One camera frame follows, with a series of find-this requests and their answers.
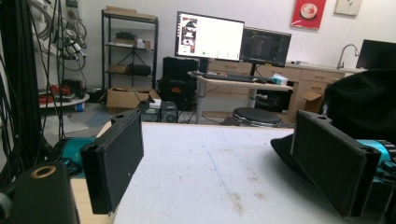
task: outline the wooden desk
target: wooden desk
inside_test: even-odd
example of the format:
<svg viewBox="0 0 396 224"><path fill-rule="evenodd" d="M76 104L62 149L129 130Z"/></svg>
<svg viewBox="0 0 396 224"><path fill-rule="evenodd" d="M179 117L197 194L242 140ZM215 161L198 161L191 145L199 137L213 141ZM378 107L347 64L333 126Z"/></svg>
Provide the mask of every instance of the wooden desk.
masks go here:
<svg viewBox="0 0 396 224"><path fill-rule="evenodd" d="M95 215L92 212L90 195L88 193L87 181L82 178L73 178L70 181L76 200L76 207L81 224L111 224L116 214Z"/></svg>
<svg viewBox="0 0 396 224"><path fill-rule="evenodd" d="M236 82L236 81L227 81L227 80L217 80L217 79L208 79L201 76L197 77L197 85L198 85L198 101L197 108L195 111L195 123L201 123L202 117L202 103L205 98L206 93L206 84L215 85L215 86L226 86L226 87L239 87L239 88L248 88L250 89L249 101L247 106L253 107L256 99L256 90L268 90L268 91L292 91L293 87L289 86L278 86L273 84L261 84L261 83L249 83L249 82Z"/></svg>
<svg viewBox="0 0 396 224"><path fill-rule="evenodd" d="M339 217L295 174L270 145L292 132L143 123L145 156L114 223L385 223Z"/></svg>

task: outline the monitor screen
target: monitor screen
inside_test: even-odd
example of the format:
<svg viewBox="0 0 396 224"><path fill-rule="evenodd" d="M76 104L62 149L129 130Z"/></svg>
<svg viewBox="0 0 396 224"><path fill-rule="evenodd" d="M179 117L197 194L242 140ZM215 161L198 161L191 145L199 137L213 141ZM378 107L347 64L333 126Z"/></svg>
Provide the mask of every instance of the monitor screen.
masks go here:
<svg viewBox="0 0 396 224"><path fill-rule="evenodd" d="M284 67L288 57L291 34L245 27L240 59Z"/></svg>
<svg viewBox="0 0 396 224"><path fill-rule="evenodd" d="M179 11L175 56L239 61L244 26L243 21Z"/></svg>
<svg viewBox="0 0 396 224"><path fill-rule="evenodd" d="M396 43L363 40L356 68L396 68Z"/></svg>

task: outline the metal shelving unit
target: metal shelving unit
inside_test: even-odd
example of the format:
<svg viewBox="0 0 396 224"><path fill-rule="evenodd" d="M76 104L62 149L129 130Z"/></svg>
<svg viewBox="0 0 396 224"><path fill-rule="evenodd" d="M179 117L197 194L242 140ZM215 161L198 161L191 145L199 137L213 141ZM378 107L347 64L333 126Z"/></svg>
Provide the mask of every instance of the metal shelving unit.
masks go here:
<svg viewBox="0 0 396 224"><path fill-rule="evenodd" d="M134 63L136 58L143 64L148 64L142 60L139 56L140 53L149 53L152 54L152 63L150 64L151 73L148 76L151 76L151 86L152 89L156 87L156 74L157 74L157 48L158 48L158 28L159 22L157 17L149 17L147 15L142 14L143 17L139 17L137 13L131 13L131 15L120 15L118 13L107 12L106 10L102 10L102 90L107 90L111 88L111 79L114 74L126 74L132 76L132 82L134 83L134 72L129 73L118 73L118 72L110 72L109 67L111 64L122 63L126 60L130 60L131 63ZM127 46L127 45L119 45L115 44L113 39L115 37L114 27L117 26L117 23L128 23L127 29L133 30L139 29L139 26L152 26L153 29L146 30L152 35L153 38L153 48L145 49L145 48L137 48L136 46ZM124 54L121 57L121 60L115 60L115 53Z"/></svg>

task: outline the wall poster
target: wall poster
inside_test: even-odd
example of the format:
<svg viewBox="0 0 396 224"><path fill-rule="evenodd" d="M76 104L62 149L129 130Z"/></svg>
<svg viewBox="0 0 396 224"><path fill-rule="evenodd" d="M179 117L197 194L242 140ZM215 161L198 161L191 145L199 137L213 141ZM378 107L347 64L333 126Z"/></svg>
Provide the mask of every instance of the wall poster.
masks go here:
<svg viewBox="0 0 396 224"><path fill-rule="evenodd" d="M296 0L291 26L318 30L326 0Z"/></svg>
<svg viewBox="0 0 396 224"><path fill-rule="evenodd" d="M361 8L361 0L337 0L334 13L357 16Z"/></svg>

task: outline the stool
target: stool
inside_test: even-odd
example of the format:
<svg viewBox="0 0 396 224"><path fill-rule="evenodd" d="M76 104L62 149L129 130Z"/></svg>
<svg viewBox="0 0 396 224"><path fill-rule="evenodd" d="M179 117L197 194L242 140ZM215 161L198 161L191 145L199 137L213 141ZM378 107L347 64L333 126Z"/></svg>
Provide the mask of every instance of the stool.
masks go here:
<svg viewBox="0 0 396 224"><path fill-rule="evenodd" d="M275 113L252 107L239 107L233 111L233 118L240 123L253 127L278 128L282 119Z"/></svg>

